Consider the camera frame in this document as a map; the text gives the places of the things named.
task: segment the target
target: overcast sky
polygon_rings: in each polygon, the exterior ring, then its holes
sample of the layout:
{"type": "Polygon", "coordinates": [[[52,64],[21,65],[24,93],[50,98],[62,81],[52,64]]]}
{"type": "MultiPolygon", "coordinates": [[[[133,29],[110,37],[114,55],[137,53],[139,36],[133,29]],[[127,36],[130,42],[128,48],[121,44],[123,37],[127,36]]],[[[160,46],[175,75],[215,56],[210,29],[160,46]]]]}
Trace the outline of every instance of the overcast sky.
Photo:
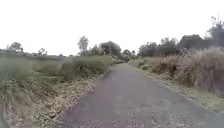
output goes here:
{"type": "Polygon", "coordinates": [[[24,51],[78,53],[81,36],[89,46],[113,41],[138,50],[163,37],[200,34],[211,16],[223,19],[222,0],[0,0],[0,48],[19,42],[24,51]]]}

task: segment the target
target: road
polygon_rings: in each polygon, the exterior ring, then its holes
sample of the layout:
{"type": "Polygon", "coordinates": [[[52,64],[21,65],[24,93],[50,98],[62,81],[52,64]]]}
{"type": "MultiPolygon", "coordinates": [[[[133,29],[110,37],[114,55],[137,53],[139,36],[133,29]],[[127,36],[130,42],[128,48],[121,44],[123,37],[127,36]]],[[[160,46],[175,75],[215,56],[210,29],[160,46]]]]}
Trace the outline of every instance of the road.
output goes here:
{"type": "Polygon", "coordinates": [[[112,67],[93,93],[58,117],[56,128],[223,128],[205,110],[127,64],[112,67]]]}

